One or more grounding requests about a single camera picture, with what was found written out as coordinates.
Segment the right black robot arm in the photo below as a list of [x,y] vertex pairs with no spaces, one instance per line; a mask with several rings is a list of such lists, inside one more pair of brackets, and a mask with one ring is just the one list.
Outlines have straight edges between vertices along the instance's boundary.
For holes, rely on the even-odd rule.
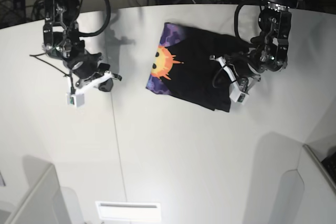
[[62,72],[69,81],[70,94],[84,92],[92,87],[110,92],[114,80],[122,77],[110,71],[110,65],[102,61],[102,54],[91,54],[85,49],[84,38],[100,35],[108,27],[111,18],[109,0],[106,18],[94,32],[79,31],[77,19],[83,0],[44,0],[43,55],[63,62],[67,72]]

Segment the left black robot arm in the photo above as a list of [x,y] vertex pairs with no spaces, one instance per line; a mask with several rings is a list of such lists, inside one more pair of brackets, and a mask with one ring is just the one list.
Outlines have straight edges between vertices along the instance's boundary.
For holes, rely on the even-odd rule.
[[[246,93],[253,83],[260,81],[265,71],[278,72],[288,63],[289,33],[291,17],[289,11],[297,7],[298,0],[244,0],[234,13],[234,36],[225,36],[226,43],[232,42],[221,56],[212,56],[221,64],[215,73],[214,88],[227,88]],[[239,34],[240,10],[246,5],[258,5],[260,33],[250,41]]]

